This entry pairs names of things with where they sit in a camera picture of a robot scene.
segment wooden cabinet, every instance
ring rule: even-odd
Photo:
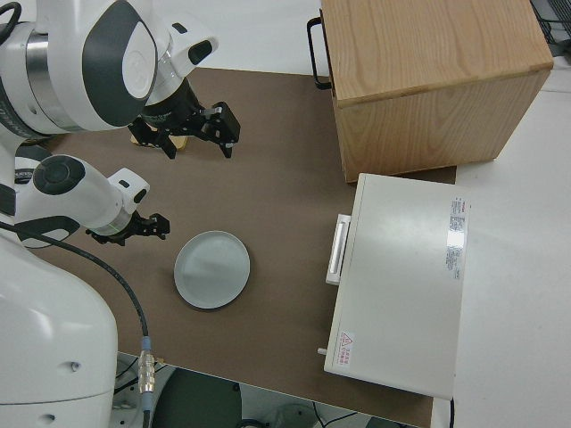
[[[552,68],[527,0],[322,0],[347,182],[498,156]]]

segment sticker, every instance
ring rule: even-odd
[[[454,279],[460,280],[466,240],[466,201],[456,198],[450,208],[450,224],[446,241],[446,268]]]
[[[341,367],[349,367],[351,364],[351,354],[353,344],[355,343],[355,334],[349,332],[340,332],[337,340],[337,360],[336,364]]]

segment brown tabletop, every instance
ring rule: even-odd
[[[328,374],[326,347],[336,287],[325,283],[338,213],[351,214],[355,187],[343,180],[329,92],[311,77],[196,70],[202,103],[226,101],[242,125],[231,160],[191,139],[175,160],[134,146],[127,130],[65,136],[54,152],[78,156],[106,176],[133,169],[151,185],[139,207],[170,220],[166,241],[132,237],[100,245],[82,232],[68,242],[110,262],[131,283],[148,317],[155,355],[209,375],[428,426],[429,397]],[[428,174],[451,181],[453,169]],[[248,284],[215,310],[195,309],[177,293],[173,267],[193,236],[227,231],[246,246]],[[37,252],[94,286],[117,319],[119,349],[139,352],[137,315],[122,289],[86,260],[50,248]]]

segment red warning sign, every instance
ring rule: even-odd
[[[341,334],[341,346],[347,346],[353,343],[353,339],[347,335],[347,333]]]

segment white plate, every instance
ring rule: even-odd
[[[242,242],[227,232],[195,236],[175,263],[175,284],[184,300],[201,309],[229,304],[244,289],[250,257]]]

